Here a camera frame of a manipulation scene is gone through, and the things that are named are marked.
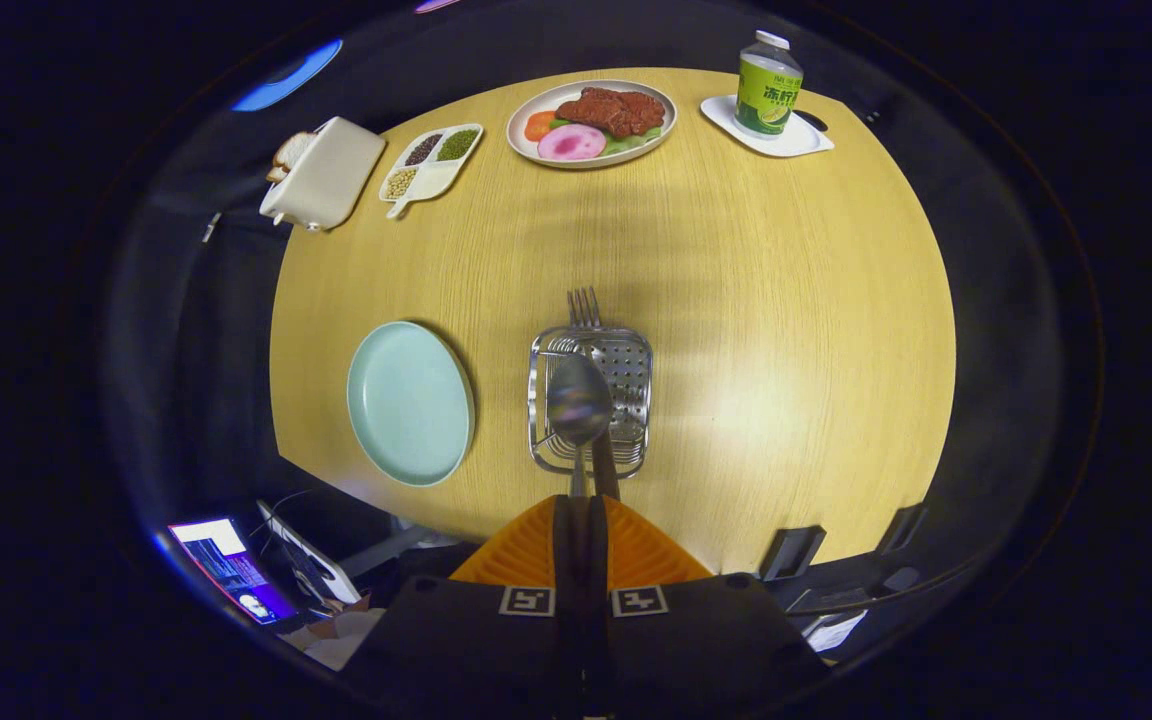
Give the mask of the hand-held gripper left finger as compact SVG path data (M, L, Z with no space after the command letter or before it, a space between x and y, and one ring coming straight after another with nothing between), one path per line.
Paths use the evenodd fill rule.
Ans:
M381 717L579 717L575 528L545 498L450 577L407 579L340 682Z

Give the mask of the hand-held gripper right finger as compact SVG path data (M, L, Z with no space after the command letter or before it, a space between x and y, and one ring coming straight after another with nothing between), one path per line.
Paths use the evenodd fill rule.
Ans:
M829 679L760 579L713 574L616 500L590 502L593 717L765 717Z

